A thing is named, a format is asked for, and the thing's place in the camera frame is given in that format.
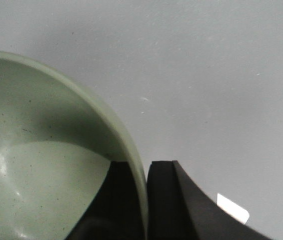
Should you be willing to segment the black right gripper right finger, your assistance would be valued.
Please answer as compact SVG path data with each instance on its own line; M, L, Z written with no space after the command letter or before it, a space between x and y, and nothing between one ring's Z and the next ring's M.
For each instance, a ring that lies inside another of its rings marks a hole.
M150 240L266 240L212 201L178 161L153 161L147 177Z

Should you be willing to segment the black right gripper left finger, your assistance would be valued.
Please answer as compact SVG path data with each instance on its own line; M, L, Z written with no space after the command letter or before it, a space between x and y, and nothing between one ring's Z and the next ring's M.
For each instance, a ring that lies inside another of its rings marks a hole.
M138 191L127 162L112 161L106 178L67 240L144 240Z

